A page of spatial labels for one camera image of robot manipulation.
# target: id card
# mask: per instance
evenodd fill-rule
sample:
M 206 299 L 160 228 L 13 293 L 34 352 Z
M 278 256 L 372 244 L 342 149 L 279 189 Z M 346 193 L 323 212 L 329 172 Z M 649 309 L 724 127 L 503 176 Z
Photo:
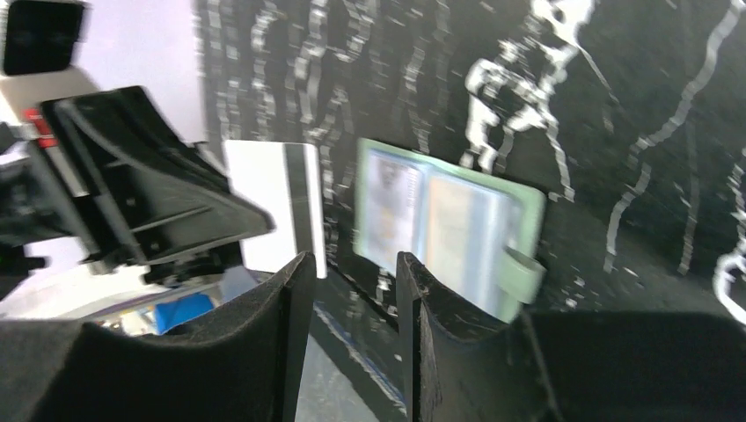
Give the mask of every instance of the id card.
M 371 154 L 366 183 L 366 258 L 389 273 L 396 272 L 400 251 L 413 251 L 417 227 L 422 172 L 384 154 Z
M 460 292 L 469 256 L 473 189 L 443 177 L 429 183 L 425 266 L 446 286 Z

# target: white paint streak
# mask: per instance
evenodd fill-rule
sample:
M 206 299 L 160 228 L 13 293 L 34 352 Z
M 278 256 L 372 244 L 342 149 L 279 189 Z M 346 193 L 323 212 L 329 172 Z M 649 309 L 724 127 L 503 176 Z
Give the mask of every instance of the white paint streak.
M 715 73 L 718 64 L 718 52 L 722 42 L 733 32 L 741 17 L 741 12 L 746 8 L 743 0 L 731 0 L 730 7 L 725 17 L 713 29 L 707 39 L 705 62 L 699 73 L 692 79 L 681 93 L 681 100 L 674 114 L 654 134 L 641 137 L 633 145 L 632 153 L 639 154 L 649 147 L 654 147 L 661 142 L 667 141 L 686 121 L 691 110 L 691 102 L 702 91 Z
M 699 175 L 697 168 L 697 142 L 694 138 L 694 126 L 692 124 L 686 127 L 686 141 L 689 150 L 689 200 L 686 205 L 689 212 L 686 217 L 686 227 L 684 228 L 684 246 L 682 248 L 681 259 L 678 264 L 678 271 L 686 275 L 689 272 L 691 257 L 694 254 L 694 232 L 697 229 L 697 217 L 699 215 Z
M 746 156 L 746 149 L 741 151 L 742 159 Z M 713 290 L 715 297 L 730 312 L 730 314 L 741 324 L 746 324 L 746 310 L 730 298 L 731 284 L 736 278 L 731 272 L 746 273 L 746 208 L 741 191 L 743 180 L 743 168 L 736 163 L 733 167 L 731 177 L 728 179 L 728 187 L 735 196 L 734 217 L 738 221 L 736 231 L 738 243 L 735 248 L 718 258 L 713 274 Z
M 617 256 L 617 233 L 619 231 L 619 224 L 622 221 L 622 214 L 632 205 L 635 198 L 645 192 L 647 183 L 650 182 L 651 171 L 652 169 L 649 165 L 642 165 L 642 171 L 640 172 L 640 178 L 638 178 L 637 183 L 622 195 L 622 199 L 617 202 L 617 205 L 614 206 L 614 210 L 611 212 L 609 227 L 606 230 L 606 260 L 603 263 L 603 269 L 607 273 L 610 273 L 614 268 L 614 258 Z
M 409 16 L 413 20 L 410 25 L 413 28 L 413 52 L 407 65 L 404 67 L 404 83 L 399 94 L 399 102 L 394 109 L 394 115 L 401 113 L 401 107 L 406 109 L 414 135 L 417 137 L 419 151 L 428 154 L 430 151 L 429 138 L 432 131 L 433 121 L 440 115 L 448 105 L 448 67 L 450 57 L 453 54 L 453 46 L 449 43 L 450 32 L 450 7 L 447 0 L 436 0 L 435 30 L 431 34 L 421 32 L 424 14 L 418 7 L 427 7 L 427 2 L 421 0 L 416 2 L 417 6 L 410 10 Z M 431 41 L 435 40 L 436 64 L 435 76 L 437 79 L 438 96 L 435 106 L 431 106 L 426 116 L 421 116 L 417 108 L 417 84 L 422 75 L 422 66 L 425 63 L 427 52 L 431 50 Z
M 529 35 L 520 40 L 499 41 L 501 51 L 494 61 L 479 59 L 472 65 L 464 80 L 466 90 L 470 94 L 465 134 L 471 147 L 461 157 L 462 166 L 473 167 L 474 156 L 479 156 L 479 167 L 483 172 L 491 174 L 495 160 L 497 171 L 503 172 L 507 167 L 507 156 L 513 149 L 515 134 L 531 128 L 541 128 L 544 129 L 547 140 L 554 149 L 559 181 L 564 190 L 563 197 L 574 201 L 567 157 L 558 139 L 559 122 L 552 114 L 549 103 L 554 95 L 555 86 L 567 79 L 567 65 L 580 52 L 586 56 L 599 79 L 611 93 L 611 87 L 606 83 L 606 79 L 598 71 L 590 55 L 578 43 L 578 32 L 589 22 L 594 9 L 595 0 L 532 0 L 530 15 L 524 25 L 529 30 Z M 542 44 L 537 25 L 542 22 L 548 23 L 554 34 L 565 44 L 561 47 Z M 530 72 L 524 76 L 507 69 L 510 63 L 522 62 L 526 52 L 535 49 L 544 54 L 549 71 L 535 78 Z M 503 118 L 505 136 L 500 150 L 495 151 L 489 144 L 489 132 L 492 127 L 501 123 L 501 118 L 491 104 L 503 89 L 515 93 L 523 101 L 523 107 L 514 115 Z
M 252 50 L 254 52 L 252 89 L 256 96 L 257 141 L 272 141 L 274 139 L 272 120 L 276 115 L 275 102 L 274 94 L 267 86 L 265 66 L 270 56 L 270 52 L 267 50 L 267 33 L 281 15 L 282 13 L 277 9 L 277 4 L 271 0 L 264 0 L 251 31 Z
M 743 0 L 731 0 L 730 7 L 726 12 L 720 23 L 713 29 L 710 36 L 707 38 L 705 61 L 702 64 L 698 74 L 684 87 L 681 93 L 681 100 L 678 103 L 677 109 L 674 114 L 663 124 L 663 126 L 655 133 L 647 136 L 641 136 L 632 147 L 630 147 L 629 162 L 632 165 L 636 165 L 639 162 L 639 155 L 642 151 L 656 147 L 663 142 L 666 142 L 685 122 L 689 115 L 689 111 L 692 107 L 692 101 L 697 94 L 702 91 L 705 86 L 710 82 L 715 72 L 715 67 L 718 63 L 718 54 L 722 42 L 733 32 L 735 26 L 738 24 L 743 9 L 746 9 L 746 4 Z M 689 142 L 693 142 L 689 136 L 687 136 Z M 638 180 L 638 186 L 640 181 L 644 178 L 649 178 L 649 174 L 645 175 L 645 168 L 648 168 L 647 172 L 650 171 L 649 165 L 643 164 Z M 619 229 L 619 222 L 621 221 L 622 214 L 631 205 L 632 201 L 645 193 L 647 189 L 647 182 L 641 185 L 641 189 L 635 188 L 632 192 L 627 192 L 622 196 L 617 205 L 614 207 L 611 217 L 609 219 L 609 228 L 606 235 L 606 260 L 603 264 L 604 270 L 607 272 L 611 271 L 613 267 L 613 260 L 617 254 L 616 250 L 616 239 L 617 232 Z M 691 197 L 688 201 L 687 207 L 689 208 L 689 215 L 687 218 L 687 226 L 684 229 L 684 253 L 679 263 L 679 271 L 686 273 L 689 271 L 689 260 L 693 253 L 693 244 L 688 245 L 687 242 L 693 242 L 694 230 L 696 229 L 698 212 L 698 196 L 699 196 L 699 185 L 698 180 L 691 180 Z

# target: mint green card holder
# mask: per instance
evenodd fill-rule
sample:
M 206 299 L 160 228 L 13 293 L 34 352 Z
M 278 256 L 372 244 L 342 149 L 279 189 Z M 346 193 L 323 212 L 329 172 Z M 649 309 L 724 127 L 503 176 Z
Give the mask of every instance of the mint green card holder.
M 380 200 L 381 194 L 371 189 L 366 175 L 371 174 L 371 165 L 381 157 L 406 167 L 411 174 L 406 185 L 402 185 L 402 188 L 406 187 L 409 198 L 399 201 L 402 207 L 408 208 L 397 209 L 403 209 L 402 215 L 409 218 L 398 226 L 404 227 L 407 235 L 410 233 L 406 226 L 412 221 L 412 241 L 397 242 L 397 246 L 401 250 L 408 247 L 408 251 L 444 285 L 486 313 L 506 323 L 515 319 L 524 304 L 534 301 L 544 278 L 544 267 L 533 257 L 544 219 L 546 196 L 529 186 L 362 138 L 358 144 L 358 177 L 355 182 L 354 252 L 390 273 L 395 271 L 398 251 L 380 253 L 378 248 L 371 246 L 381 243 L 371 240 L 377 239 L 374 231 L 380 229 L 380 225 L 373 219 L 378 218 L 380 212 L 369 204 L 375 203 L 372 200 Z M 463 246 L 457 248 L 452 257 L 447 251 L 449 245 L 433 240 L 436 231 L 443 231 L 439 227 L 441 223 L 443 226 L 450 223 L 434 220 L 437 216 L 435 206 L 431 207 L 429 203 L 434 186 L 450 186 L 456 189 L 455 192 L 468 192 L 470 203 L 476 203 L 462 218 L 466 224 L 472 223 L 459 231 L 466 239 L 447 237 Z M 432 259 L 432 268 L 428 265 L 428 257 Z

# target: black plastic part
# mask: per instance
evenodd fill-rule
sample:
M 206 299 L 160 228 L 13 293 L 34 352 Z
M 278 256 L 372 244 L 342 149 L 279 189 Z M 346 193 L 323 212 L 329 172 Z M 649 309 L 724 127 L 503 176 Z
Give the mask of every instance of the black plastic part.
M 66 154 L 62 145 L 58 148 Z M 120 245 L 116 236 L 97 207 L 95 196 L 92 196 L 95 192 L 75 198 L 62 181 L 62 175 L 52 164 L 49 154 L 36 142 L 26 145 L 26 154 L 30 163 L 29 171 L 40 187 L 43 198 L 54 204 L 61 225 L 72 236 L 77 236 L 86 249 L 88 258 L 84 263 L 91 264 L 91 269 L 101 274 L 110 273 L 124 264 L 124 259 L 118 253 Z
M 69 236 L 32 167 L 28 158 L 0 164 L 0 247 Z
M 143 88 L 48 101 L 40 109 L 88 194 L 73 194 L 48 150 L 34 144 L 33 156 L 55 175 L 49 193 L 90 261 L 153 266 L 146 281 L 160 282 L 171 266 L 193 259 L 202 273 L 207 262 L 225 268 L 218 253 L 224 246 L 235 250 L 237 241 L 274 228 L 267 212 L 233 196 L 227 178 L 180 141 Z M 106 227 L 92 230 L 89 222 Z
M 0 246 L 0 301 L 27 279 L 32 270 L 45 266 L 46 259 L 27 257 L 23 246 Z
M 746 420 L 746 334 L 664 312 L 522 313 L 503 324 L 400 253 L 409 420 Z
M 506 325 L 492 318 L 409 253 L 399 254 L 396 293 L 408 420 L 550 420 L 521 319 Z
M 0 123 L 0 154 L 7 152 L 18 141 L 11 127 L 5 122 Z
M 301 254 L 164 336 L 0 322 L 0 420 L 295 420 L 316 283 Z
M 67 69 L 80 38 L 84 13 L 81 2 L 12 0 L 5 17 L 5 75 Z

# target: white surface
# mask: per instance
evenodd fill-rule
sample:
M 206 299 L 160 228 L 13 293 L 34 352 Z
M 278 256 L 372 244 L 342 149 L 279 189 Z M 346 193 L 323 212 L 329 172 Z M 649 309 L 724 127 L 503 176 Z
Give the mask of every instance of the white surface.
M 318 169 L 318 148 L 310 144 L 305 147 L 305 173 L 308 184 L 308 198 L 311 204 L 311 234 L 313 235 L 313 255 L 316 258 L 317 276 L 326 278 L 326 246 L 324 238 L 324 208 L 321 202 L 321 176 Z
M 86 266 L 74 268 L 25 283 L 0 302 L 0 314 L 17 319 L 49 319 L 62 315 L 81 316 L 108 308 L 142 295 L 165 291 L 160 286 L 144 286 L 141 266 L 122 267 L 117 273 L 93 276 Z
M 275 230 L 241 241 L 247 268 L 276 273 L 296 256 L 288 173 L 279 142 L 226 141 L 225 165 L 233 194 L 262 207 Z
M 274 218 L 275 230 L 241 241 L 247 268 L 276 273 L 299 251 L 289 191 L 285 150 L 281 142 L 226 141 L 225 165 L 233 194 L 264 208 Z M 321 179 L 318 150 L 304 145 L 306 176 L 311 212 L 313 254 L 317 276 L 326 278 L 324 215 L 321 205 Z

